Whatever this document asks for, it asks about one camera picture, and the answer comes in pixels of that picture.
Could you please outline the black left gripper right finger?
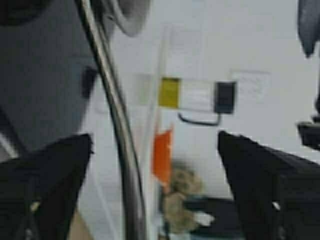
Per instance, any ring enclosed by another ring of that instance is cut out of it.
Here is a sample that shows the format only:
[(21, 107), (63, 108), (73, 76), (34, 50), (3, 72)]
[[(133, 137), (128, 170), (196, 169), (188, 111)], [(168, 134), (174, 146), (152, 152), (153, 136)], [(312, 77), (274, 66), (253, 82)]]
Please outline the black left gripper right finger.
[(247, 240), (320, 237), (320, 166), (220, 131), (217, 150)]

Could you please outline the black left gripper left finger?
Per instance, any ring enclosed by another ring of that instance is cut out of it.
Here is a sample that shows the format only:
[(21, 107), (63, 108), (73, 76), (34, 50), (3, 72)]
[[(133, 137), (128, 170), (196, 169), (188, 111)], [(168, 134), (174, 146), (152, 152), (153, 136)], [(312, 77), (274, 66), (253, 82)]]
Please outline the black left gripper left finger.
[(0, 164), (0, 238), (24, 240), (27, 208), (40, 240), (66, 240), (86, 179), (93, 142), (72, 135)]

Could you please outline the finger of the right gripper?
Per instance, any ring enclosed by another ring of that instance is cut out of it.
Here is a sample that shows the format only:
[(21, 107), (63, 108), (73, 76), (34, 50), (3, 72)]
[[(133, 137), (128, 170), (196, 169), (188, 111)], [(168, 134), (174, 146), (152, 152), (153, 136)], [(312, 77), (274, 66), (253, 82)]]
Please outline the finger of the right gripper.
[(312, 121), (300, 121), (297, 130), (303, 146), (320, 149), (320, 115), (312, 116)]

